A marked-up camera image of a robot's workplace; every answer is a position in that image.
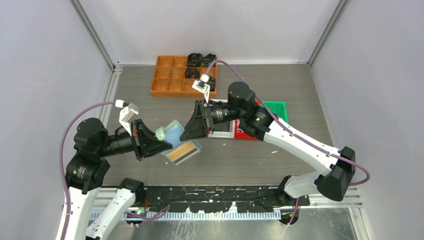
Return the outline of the orange credit card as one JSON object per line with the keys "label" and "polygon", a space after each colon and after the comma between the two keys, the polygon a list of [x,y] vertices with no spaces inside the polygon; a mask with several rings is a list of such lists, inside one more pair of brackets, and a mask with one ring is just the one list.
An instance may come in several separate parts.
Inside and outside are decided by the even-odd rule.
{"label": "orange credit card", "polygon": [[167,153],[165,156],[171,163],[179,165],[185,160],[197,155],[200,151],[201,149],[193,141],[187,141]]}

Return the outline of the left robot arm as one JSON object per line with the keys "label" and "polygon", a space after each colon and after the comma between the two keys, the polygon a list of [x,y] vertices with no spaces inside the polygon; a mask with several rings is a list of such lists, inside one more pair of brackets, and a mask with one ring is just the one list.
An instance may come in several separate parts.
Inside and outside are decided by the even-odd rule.
{"label": "left robot arm", "polygon": [[129,132],[118,129],[109,135],[98,118],[88,118],[77,126],[74,136],[75,155],[64,172],[65,201],[60,227],[60,240],[103,240],[128,208],[146,203],[144,183],[125,178],[92,229],[88,222],[93,205],[110,168],[107,157],[134,152],[138,160],[172,149],[172,144],[159,140],[141,119],[130,124]]}

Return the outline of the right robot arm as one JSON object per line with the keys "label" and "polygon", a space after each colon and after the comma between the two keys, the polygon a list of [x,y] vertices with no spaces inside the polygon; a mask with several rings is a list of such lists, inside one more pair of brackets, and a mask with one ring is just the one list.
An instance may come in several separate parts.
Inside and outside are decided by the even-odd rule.
{"label": "right robot arm", "polygon": [[237,120],[245,134],[280,147],[314,168],[312,173],[283,179],[277,192],[281,204],[291,205],[297,198],[310,194],[321,194],[336,202],[344,199],[355,174],[355,166],[350,164],[355,159],[354,150],[339,150],[287,125],[263,104],[257,104],[255,92],[244,82],[229,85],[226,102],[210,100],[210,87],[200,80],[195,80],[191,87],[202,93],[204,99],[195,102],[194,113],[180,141],[207,138],[216,125]]}

